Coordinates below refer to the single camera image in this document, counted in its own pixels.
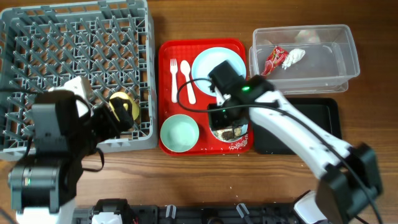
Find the yellow plastic cup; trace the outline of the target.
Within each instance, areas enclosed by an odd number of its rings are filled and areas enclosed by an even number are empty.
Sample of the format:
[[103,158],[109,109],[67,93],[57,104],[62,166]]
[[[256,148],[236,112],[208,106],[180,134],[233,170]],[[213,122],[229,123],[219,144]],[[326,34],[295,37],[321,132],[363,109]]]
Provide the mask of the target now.
[[140,113],[137,103],[125,92],[118,91],[113,93],[109,99],[109,105],[118,121],[122,119],[122,112],[124,111],[133,120],[136,120]]

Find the food scraps and rice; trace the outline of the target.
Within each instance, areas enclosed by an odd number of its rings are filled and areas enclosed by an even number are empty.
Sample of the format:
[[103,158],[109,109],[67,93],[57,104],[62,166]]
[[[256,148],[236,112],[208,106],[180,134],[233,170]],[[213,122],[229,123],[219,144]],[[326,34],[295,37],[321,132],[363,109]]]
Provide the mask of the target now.
[[237,141],[244,134],[246,134],[247,127],[238,126],[238,127],[230,127],[226,129],[219,129],[216,131],[212,131],[215,138],[223,142],[233,142]]

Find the light blue bowl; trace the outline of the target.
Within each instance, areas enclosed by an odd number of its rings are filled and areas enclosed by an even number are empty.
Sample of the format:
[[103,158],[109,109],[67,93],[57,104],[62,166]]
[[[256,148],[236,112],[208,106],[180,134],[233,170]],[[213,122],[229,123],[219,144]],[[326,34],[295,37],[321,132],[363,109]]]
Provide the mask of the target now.
[[230,118],[226,110],[208,113],[209,127],[219,141],[235,142],[248,132],[246,118]]

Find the green bowl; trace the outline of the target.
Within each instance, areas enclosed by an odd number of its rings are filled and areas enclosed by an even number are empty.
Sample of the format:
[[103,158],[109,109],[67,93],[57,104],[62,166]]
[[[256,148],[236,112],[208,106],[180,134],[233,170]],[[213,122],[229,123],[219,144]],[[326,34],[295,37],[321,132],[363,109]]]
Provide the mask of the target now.
[[198,142],[199,135],[197,122],[185,114],[175,114],[167,118],[160,129],[162,144],[177,153],[192,149]]

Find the large light blue plate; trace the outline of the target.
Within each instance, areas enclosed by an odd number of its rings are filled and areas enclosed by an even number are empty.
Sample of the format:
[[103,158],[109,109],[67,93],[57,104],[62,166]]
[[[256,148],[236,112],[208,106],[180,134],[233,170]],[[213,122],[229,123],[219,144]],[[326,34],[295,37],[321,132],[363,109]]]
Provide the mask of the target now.
[[212,47],[201,52],[193,61],[192,78],[209,79],[208,74],[225,60],[239,75],[246,78],[246,66],[243,59],[236,52],[224,47]]

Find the white plastic fork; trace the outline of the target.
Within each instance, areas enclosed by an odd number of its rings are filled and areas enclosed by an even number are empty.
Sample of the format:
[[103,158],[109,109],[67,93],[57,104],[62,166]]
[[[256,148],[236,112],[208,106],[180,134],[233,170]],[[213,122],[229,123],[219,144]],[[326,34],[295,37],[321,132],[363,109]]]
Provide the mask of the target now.
[[175,58],[170,60],[170,72],[172,74],[172,103],[177,102],[177,72],[178,72],[178,64]]

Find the white plastic spoon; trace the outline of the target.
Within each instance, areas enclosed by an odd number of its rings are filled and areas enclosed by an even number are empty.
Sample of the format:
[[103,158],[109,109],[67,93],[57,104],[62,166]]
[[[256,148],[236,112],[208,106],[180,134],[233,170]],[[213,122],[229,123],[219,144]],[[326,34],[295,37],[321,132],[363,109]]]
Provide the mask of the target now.
[[191,105],[194,105],[197,101],[195,98],[195,93],[193,91],[192,83],[190,82],[190,64],[186,60],[182,60],[180,63],[180,71],[185,76],[186,79],[186,88],[188,93],[188,101]]

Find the red snack wrapper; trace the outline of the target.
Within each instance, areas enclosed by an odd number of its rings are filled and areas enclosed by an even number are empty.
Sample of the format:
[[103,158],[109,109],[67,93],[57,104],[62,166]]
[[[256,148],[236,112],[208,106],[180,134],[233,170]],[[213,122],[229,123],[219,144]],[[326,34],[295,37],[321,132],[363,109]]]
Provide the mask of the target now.
[[289,52],[282,47],[276,46],[273,48],[270,56],[266,58],[264,71],[261,73],[263,76],[270,75],[279,65],[281,65],[287,58]]

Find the white napkin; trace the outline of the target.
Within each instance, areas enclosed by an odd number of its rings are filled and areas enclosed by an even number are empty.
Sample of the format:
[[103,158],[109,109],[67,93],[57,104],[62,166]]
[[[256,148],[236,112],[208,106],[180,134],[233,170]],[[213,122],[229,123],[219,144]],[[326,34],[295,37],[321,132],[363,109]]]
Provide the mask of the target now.
[[282,68],[286,70],[289,68],[291,65],[297,63],[300,61],[305,55],[305,50],[304,49],[293,49],[289,52],[288,56],[285,58],[285,60],[282,63]]

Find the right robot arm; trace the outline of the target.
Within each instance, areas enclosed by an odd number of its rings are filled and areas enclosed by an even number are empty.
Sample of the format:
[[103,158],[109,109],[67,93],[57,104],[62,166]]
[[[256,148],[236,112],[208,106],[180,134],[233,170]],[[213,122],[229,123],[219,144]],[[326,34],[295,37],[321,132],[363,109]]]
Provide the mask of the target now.
[[229,120],[246,117],[268,130],[298,155],[318,179],[317,189],[294,205],[304,222],[326,218],[332,223],[349,223],[366,207],[372,207],[378,222],[382,222],[376,198],[383,187],[371,147],[353,147],[326,132],[262,76],[247,80],[227,61],[213,68],[208,76],[211,91],[224,99],[219,110]]

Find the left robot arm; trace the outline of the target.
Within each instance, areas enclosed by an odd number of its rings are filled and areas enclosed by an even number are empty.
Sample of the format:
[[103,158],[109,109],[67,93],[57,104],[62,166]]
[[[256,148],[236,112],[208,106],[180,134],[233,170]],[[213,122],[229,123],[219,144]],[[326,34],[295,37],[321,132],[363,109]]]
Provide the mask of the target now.
[[28,141],[35,154],[25,152],[11,169],[8,185],[18,223],[71,223],[76,186],[86,168],[85,156],[103,152],[100,142],[118,137],[134,123],[124,99],[78,114],[85,100],[68,90],[40,93],[31,112],[34,135]]

